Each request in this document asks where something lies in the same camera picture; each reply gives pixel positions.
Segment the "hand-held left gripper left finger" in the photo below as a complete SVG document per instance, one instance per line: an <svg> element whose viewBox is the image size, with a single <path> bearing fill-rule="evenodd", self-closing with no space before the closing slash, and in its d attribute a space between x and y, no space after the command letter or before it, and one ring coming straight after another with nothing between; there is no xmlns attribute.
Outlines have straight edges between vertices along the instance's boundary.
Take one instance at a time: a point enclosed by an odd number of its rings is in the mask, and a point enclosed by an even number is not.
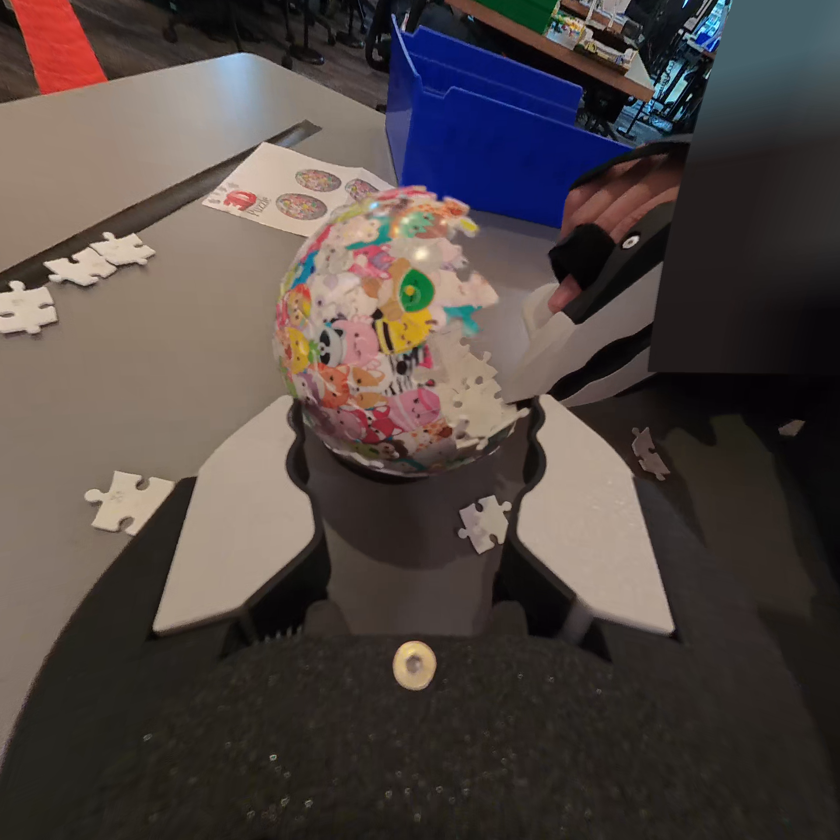
<svg viewBox="0 0 840 840"><path fill-rule="evenodd" d="M152 623L155 635L228 619L254 633L259 603L325 549L299 415L292 397L276 399L199 469Z"/></svg>

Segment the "green storage bin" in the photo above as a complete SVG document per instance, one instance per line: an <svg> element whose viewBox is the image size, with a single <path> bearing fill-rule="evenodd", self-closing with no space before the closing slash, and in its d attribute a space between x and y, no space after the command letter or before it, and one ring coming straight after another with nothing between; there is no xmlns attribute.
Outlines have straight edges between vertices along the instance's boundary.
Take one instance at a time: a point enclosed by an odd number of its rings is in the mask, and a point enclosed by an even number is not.
<svg viewBox="0 0 840 840"><path fill-rule="evenodd" d="M479 1L479 3L532 32L546 35L561 1Z"/></svg>

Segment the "blue storage bin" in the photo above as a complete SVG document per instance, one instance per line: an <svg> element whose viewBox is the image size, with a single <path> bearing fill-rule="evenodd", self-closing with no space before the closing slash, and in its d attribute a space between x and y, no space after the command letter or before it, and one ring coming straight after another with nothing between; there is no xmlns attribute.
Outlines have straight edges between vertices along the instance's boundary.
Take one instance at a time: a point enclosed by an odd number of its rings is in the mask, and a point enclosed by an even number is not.
<svg viewBox="0 0 840 840"><path fill-rule="evenodd" d="M583 174L630 148L575 124L582 89L392 19L385 132L401 186L560 228Z"/></svg>

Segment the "black ball stand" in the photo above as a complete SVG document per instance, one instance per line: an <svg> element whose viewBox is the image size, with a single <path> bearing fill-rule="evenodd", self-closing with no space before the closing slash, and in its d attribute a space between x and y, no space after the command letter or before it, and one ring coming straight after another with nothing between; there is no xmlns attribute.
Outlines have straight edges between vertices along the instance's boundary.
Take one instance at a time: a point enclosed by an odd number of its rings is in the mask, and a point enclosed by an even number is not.
<svg viewBox="0 0 840 840"><path fill-rule="evenodd" d="M330 457L343 469L360 478L384 486L419 486L422 482L452 474L455 469L403 469L394 460L373 461L351 457L351 454L328 449Z"/></svg>

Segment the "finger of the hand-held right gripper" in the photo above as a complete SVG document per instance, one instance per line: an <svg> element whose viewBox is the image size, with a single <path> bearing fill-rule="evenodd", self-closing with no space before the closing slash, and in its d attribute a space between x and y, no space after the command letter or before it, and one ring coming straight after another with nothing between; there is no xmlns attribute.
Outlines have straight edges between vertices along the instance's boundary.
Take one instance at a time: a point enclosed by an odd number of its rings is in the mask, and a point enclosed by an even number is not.
<svg viewBox="0 0 840 840"><path fill-rule="evenodd" d="M554 283L531 292L521 305L528 348L504 374L504 401L517 403L549 393L560 379L580 369L598 351L641 335L655 319L659 270L650 270L631 288L583 323L548 310Z"/></svg>
<svg viewBox="0 0 840 840"><path fill-rule="evenodd" d="M615 342L598 351L580 369L560 379L562 403L600 403L644 382L649 340Z"/></svg>

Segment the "wooden table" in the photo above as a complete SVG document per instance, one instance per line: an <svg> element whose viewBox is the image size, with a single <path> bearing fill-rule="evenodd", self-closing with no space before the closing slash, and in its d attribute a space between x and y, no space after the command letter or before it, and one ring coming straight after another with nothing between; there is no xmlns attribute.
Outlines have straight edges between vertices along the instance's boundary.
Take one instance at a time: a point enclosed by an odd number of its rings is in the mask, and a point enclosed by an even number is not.
<svg viewBox="0 0 840 840"><path fill-rule="evenodd" d="M650 79L640 55L635 55L625 71L620 71L589 54L585 55L582 51L567 47L555 39L513 22L481 3L447 1L447 5L628 97L640 102L649 102L655 95L655 84Z"/></svg>

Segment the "printed instruction sheet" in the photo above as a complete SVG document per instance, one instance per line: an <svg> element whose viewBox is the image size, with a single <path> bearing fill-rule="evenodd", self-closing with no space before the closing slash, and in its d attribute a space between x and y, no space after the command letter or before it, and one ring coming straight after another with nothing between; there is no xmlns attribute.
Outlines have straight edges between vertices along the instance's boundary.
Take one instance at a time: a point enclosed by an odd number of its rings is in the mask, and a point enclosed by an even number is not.
<svg viewBox="0 0 840 840"><path fill-rule="evenodd" d="M327 163L262 143L206 195L203 206L309 237L336 210L391 188L361 167Z"/></svg>

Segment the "black office chair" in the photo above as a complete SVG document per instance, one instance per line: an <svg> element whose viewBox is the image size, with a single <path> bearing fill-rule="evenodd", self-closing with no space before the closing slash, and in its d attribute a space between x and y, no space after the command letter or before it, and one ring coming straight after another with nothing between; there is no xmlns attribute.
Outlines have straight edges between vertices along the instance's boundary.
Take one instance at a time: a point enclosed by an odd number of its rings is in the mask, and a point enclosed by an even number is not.
<svg viewBox="0 0 840 840"><path fill-rule="evenodd" d="M321 67L324 54L311 43L312 30L320 27L328 47L342 45L361 53L372 33L377 2L372 1L276 1L285 29L287 53L282 66L295 63Z"/></svg>

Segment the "orange traffic cone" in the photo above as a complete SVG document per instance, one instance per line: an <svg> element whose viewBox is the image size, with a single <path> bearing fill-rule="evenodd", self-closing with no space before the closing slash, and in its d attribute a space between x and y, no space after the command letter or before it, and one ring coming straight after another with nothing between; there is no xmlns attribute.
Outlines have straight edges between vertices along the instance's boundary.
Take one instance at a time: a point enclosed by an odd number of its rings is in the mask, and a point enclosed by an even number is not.
<svg viewBox="0 0 840 840"><path fill-rule="evenodd" d="M12 1L38 91L72 91L108 81L70 1Z"/></svg>

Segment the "colourful 3D puzzle ball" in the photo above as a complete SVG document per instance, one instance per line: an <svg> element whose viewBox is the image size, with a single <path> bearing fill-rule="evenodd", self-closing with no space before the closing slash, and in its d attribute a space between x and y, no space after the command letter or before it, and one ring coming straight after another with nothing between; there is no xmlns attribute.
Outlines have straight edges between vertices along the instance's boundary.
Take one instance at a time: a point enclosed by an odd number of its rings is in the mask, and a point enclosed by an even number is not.
<svg viewBox="0 0 840 840"><path fill-rule="evenodd" d="M301 418L361 473L421 479L507 440L527 407L501 398L467 343L498 294L470 265L469 205L413 185L331 212L280 285L274 344Z"/></svg>

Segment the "person's dark clothing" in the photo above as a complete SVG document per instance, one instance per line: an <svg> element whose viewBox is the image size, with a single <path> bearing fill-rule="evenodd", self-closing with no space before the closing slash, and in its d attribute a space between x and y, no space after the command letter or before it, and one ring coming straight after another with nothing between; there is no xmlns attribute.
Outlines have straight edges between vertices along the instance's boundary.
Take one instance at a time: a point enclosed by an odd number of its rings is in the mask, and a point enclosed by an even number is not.
<svg viewBox="0 0 840 840"><path fill-rule="evenodd" d="M816 510L763 448L733 458L713 552L745 587L777 643L825 747L838 789L836 566Z"/></svg>

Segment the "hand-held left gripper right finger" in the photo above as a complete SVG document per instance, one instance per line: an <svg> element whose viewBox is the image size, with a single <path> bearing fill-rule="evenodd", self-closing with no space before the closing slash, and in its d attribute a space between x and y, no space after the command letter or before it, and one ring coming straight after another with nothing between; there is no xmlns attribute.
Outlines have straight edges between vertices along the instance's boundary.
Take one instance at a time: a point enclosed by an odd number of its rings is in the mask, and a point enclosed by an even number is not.
<svg viewBox="0 0 840 840"><path fill-rule="evenodd" d="M582 642L606 622L676 631L634 473L549 395L532 402L524 486L499 574L538 635Z"/></svg>

